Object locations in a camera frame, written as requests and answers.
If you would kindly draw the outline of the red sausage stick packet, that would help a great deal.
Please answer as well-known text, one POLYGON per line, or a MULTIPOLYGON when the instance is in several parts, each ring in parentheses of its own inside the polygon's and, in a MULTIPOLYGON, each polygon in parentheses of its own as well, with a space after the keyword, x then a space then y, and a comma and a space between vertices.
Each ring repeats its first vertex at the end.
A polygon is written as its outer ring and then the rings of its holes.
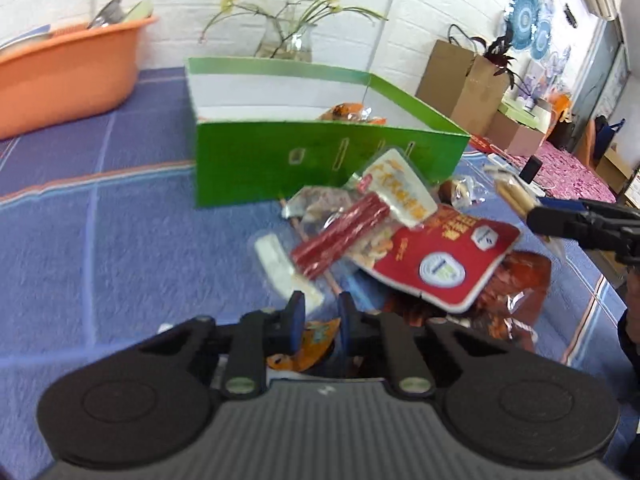
POLYGON ((340 188, 306 185, 282 204, 281 217, 298 231, 299 243, 268 232, 253 247, 267 282, 286 299, 303 292, 308 312, 326 296, 316 281, 346 259, 371 269, 400 229, 417 231, 437 210, 432 192, 399 148, 382 148, 340 188))

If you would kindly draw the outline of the pink patterned tablecloth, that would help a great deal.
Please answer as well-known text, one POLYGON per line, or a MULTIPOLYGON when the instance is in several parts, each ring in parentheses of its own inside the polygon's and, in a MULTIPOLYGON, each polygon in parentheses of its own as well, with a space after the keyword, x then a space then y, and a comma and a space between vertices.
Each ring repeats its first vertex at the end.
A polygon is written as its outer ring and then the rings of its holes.
POLYGON ((534 182, 551 197, 561 200, 586 198, 605 203, 616 202, 608 185, 569 152, 559 150, 544 141, 535 156, 541 161, 541 167, 534 182))

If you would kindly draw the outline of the clear biscuit stick packet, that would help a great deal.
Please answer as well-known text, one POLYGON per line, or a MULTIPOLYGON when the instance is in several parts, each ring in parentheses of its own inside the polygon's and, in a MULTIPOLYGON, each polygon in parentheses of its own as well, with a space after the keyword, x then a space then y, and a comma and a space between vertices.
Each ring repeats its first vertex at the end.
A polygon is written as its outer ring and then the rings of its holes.
POLYGON ((527 186, 512 172, 495 165, 485 165, 483 170, 492 177, 498 195, 525 221, 528 214, 540 205, 538 197, 529 192, 527 186))

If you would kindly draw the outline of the red flat snack pouch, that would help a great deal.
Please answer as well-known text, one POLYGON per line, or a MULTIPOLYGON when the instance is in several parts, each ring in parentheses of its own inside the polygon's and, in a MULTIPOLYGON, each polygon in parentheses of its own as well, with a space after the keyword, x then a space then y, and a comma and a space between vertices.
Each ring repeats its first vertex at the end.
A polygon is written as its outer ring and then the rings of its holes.
POLYGON ((371 231, 347 258, 379 282, 459 314, 469 310, 520 237, 510 223, 440 205, 414 229, 371 231))

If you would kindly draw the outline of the dark red crinkly snack bag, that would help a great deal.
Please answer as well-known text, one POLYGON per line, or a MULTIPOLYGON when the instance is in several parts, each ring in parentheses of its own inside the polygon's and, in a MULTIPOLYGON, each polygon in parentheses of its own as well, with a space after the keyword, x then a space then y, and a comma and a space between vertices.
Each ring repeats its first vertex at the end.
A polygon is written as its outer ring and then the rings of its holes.
POLYGON ((420 327, 431 318, 444 318, 492 338, 533 352, 534 326, 550 286, 551 261, 536 252, 511 252, 498 265, 472 306, 450 314, 404 292, 391 292, 382 310, 400 315, 420 327))

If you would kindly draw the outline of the brown paper bag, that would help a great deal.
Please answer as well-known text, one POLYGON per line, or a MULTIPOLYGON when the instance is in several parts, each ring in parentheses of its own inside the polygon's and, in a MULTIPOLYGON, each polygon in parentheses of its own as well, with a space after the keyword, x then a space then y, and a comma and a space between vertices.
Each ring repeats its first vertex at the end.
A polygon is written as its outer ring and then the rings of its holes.
POLYGON ((434 43, 416 97, 474 136, 484 136, 510 82, 501 66, 449 40, 434 43))

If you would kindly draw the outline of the green cardboard box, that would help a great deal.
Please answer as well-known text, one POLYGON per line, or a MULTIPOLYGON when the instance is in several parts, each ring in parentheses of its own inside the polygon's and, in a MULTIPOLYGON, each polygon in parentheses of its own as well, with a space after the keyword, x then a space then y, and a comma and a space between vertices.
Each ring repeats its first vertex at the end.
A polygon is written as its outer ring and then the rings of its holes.
POLYGON ((387 80, 349 68, 270 58, 189 58, 195 203, 278 200, 340 186, 382 148, 399 148, 427 182, 454 172, 470 136, 387 80), (362 103, 385 125, 322 122, 362 103))

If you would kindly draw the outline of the blue checked tablecloth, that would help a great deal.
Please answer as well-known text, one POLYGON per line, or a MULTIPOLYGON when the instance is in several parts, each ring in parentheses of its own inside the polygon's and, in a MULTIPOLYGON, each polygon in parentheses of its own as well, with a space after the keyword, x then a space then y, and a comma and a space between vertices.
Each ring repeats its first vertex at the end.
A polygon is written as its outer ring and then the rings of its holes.
POLYGON ((1 145, 1 471, 50 464, 40 394, 76 367, 207 314, 283 304, 254 252, 297 236, 275 202, 198 209, 186 76, 150 70, 114 112, 1 145))

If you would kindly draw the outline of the dark red leafy plant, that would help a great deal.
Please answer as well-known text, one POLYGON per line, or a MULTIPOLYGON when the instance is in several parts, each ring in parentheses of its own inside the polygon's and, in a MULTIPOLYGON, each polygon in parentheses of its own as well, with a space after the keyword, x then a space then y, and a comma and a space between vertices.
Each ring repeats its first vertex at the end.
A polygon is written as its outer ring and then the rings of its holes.
POLYGON ((518 75, 511 68, 511 62, 514 60, 514 57, 509 54, 512 48, 513 35, 512 24, 507 22, 504 33, 486 47, 483 54, 484 58, 495 66, 495 77, 501 75, 508 76, 510 89, 516 87, 516 78, 518 78, 518 75))

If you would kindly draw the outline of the orange packet inside box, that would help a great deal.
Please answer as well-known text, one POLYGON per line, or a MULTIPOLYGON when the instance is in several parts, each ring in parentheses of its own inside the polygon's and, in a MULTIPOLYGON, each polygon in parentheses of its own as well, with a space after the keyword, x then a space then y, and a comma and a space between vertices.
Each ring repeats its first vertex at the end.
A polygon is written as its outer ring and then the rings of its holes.
POLYGON ((318 117, 322 122, 362 122, 363 124, 385 125, 387 119, 374 116, 372 108, 362 103, 341 103, 332 106, 318 117))

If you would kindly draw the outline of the blue paper fan decoration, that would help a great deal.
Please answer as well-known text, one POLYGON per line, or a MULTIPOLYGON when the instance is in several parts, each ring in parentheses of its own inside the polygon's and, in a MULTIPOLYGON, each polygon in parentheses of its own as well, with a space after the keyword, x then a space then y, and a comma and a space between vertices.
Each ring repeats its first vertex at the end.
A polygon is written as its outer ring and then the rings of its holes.
POLYGON ((513 36, 512 48, 524 51, 530 47, 537 29, 541 0, 510 0, 506 20, 513 36))

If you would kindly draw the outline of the glass vase with flowers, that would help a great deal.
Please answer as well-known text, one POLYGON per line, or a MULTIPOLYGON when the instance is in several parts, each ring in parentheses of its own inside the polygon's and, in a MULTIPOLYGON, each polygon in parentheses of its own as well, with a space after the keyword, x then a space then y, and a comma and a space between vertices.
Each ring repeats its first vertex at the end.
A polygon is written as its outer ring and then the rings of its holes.
POLYGON ((370 24, 384 23, 384 14, 343 0, 219 0, 217 12, 204 25, 199 42, 209 31, 232 18, 261 18, 265 29, 254 52, 256 58, 312 61, 312 31, 332 16, 357 15, 370 24))

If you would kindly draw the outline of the orange plastic basin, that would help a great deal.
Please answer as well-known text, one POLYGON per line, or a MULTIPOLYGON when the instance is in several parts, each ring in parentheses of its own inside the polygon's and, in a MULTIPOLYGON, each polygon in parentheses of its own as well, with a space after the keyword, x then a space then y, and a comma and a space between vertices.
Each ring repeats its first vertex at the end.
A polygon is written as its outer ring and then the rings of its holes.
POLYGON ((1 57, 1 137, 103 114, 138 80, 143 20, 66 32, 1 57))

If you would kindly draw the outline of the green plate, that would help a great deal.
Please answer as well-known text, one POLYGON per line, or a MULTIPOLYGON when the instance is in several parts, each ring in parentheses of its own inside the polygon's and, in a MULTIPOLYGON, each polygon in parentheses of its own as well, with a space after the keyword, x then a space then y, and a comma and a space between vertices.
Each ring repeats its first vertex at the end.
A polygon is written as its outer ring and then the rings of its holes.
POLYGON ((145 20, 153 14, 153 3, 151 0, 141 0, 133 6, 124 16, 122 21, 129 23, 133 21, 145 20))

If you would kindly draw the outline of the metal bowl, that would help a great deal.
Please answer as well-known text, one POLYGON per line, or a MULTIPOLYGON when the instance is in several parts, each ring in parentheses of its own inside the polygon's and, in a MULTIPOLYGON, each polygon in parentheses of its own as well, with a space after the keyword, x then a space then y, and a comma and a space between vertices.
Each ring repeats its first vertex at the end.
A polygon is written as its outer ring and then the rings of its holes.
POLYGON ((87 26, 88 29, 100 28, 121 23, 126 14, 122 10, 122 0, 111 0, 87 26))

